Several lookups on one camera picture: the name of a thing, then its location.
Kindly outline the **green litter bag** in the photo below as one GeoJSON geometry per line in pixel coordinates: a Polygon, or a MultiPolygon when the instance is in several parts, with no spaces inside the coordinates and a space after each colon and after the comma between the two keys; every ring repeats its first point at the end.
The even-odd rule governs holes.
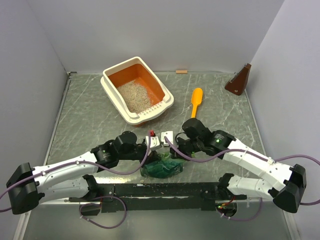
{"type": "Polygon", "coordinates": [[[161,160],[145,164],[140,168],[143,177],[166,179],[183,171],[184,159],[173,159],[169,152],[159,152],[161,160]]]}

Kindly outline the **yellow plastic litter scoop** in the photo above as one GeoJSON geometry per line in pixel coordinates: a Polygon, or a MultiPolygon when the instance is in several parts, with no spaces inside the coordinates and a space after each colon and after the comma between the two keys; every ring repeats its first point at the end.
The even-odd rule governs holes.
{"type": "Polygon", "coordinates": [[[195,88],[192,93],[191,97],[191,104],[192,104],[192,112],[191,118],[195,118],[197,115],[198,106],[202,103],[203,99],[203,90],[199,87],[195,88]]]}

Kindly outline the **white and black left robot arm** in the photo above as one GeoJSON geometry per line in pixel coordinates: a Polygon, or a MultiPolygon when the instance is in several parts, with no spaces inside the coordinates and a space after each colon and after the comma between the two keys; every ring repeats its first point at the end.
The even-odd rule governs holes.
{"type": "Polygon", "coordinates": [[[120,160],[139,161],[139,165],[143,166],[161,147],[159,137],[153,132],[142,143],[137,143],[137,136],[125,131],[115,139],[69,160],[35,167],[28,162],[23,163],[6,183],[9,210],[14,215],[20,215],[41,203],[63,198],[93,201],[99,195],[93,174],[101,171],[116,174],[113,168],[120,160]]]}

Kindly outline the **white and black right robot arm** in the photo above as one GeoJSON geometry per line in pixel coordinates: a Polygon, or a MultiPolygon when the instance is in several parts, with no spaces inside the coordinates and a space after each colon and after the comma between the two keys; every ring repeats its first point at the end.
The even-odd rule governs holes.
{"type": "Polygon", "coordinates": [[[171,152],[177,158],[195,162],[193,153],[203,152],[211,159],[236,164],[256,175],[256,178],[240,177],[226,173],[219,180],[218,193],[223,199],[245,195],[248,198],[262,198],[273,203],[283,211],[296,213],[301,205],[307,181],[306,169],[280,163],[246,146],[233,135],[223,131],[210,131],[203,123],[190,118],[182,130],[187,139],[178,138],[173,145],[166,138],[171,152]]]}

